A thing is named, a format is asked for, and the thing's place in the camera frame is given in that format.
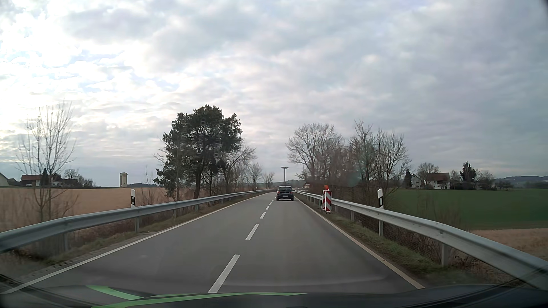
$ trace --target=red roof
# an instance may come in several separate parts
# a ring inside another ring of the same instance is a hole
[[[35,180],[39,180],[41,178],[42,178],[41,174],[23,174],[21,176],[21,181],[25,181],[25,180],[35,181]]]
[[[430,173],[426,176],[426,181],[449,181],[449,172],[445,173]]]

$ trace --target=utility pole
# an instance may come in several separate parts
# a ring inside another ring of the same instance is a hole
[[[287,184],[286,183],[286,169],[289,169],[289,167],[281,167],[283,169],[283,183],[284,185]]]

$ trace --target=cloud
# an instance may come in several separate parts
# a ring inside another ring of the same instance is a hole
[[[404,133],[415,166],[548,170],[541,2],[3,1],[3,174],[18,125],[63,99],[74,164],[103,186],[142,180],[177,112],[205,104],[238,114],[275,180],[300,170],[284,145],[297,126],[350,137],[356,119]]]

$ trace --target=asphalt road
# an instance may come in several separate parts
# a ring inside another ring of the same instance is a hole
[[[157,294],[415,289],[307,206],[296,199],[276,201],[274,193],[248,199],[35,284],[74,285]]]

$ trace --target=guardrail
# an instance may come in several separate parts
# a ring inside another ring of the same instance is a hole
[[[309,201],[321,203],[322,196],[312,193],[296,191]],[[383,221],[395,226],[416,232],[442,243],[442,265],[446,265],[449,258],[449,248],[453,247],[490,266],[499,269],[512,277],[518,278],[529,285],[548,290],[548,262],[520,250],[491,241],[476,234],[466,232],[446,224],[432,220],[418,218],[390,210],[365,206],[340,199],[331,199],[333,205],[360,213],[379,222]],[[383,228],[379,228],[379,235],[383,235]]]
[[[198,206],[202,203],[224,200],[228,198],[240,197],[245,195],[253,195],[256,193],[275,191],[275,189],[255,190],[229,193],[226,195],[204,197],[185,201],[168,202],[161,204],[153,204],[150,206],[141,206],[125,209],[107,210],[103,212],[82,214],[57,218],[54,220],[45,221],[43,223],[25,226],[18,229],[4,231],[0,233],[0,253],[13,250],[34,242],[41,241],[45,238],[55,235],[66,234],[67,232],[86,229],[94,226],[100,226],[117,221],[138,218],[145,215],[156,214],[168,210],[176,210],[185,207]]]

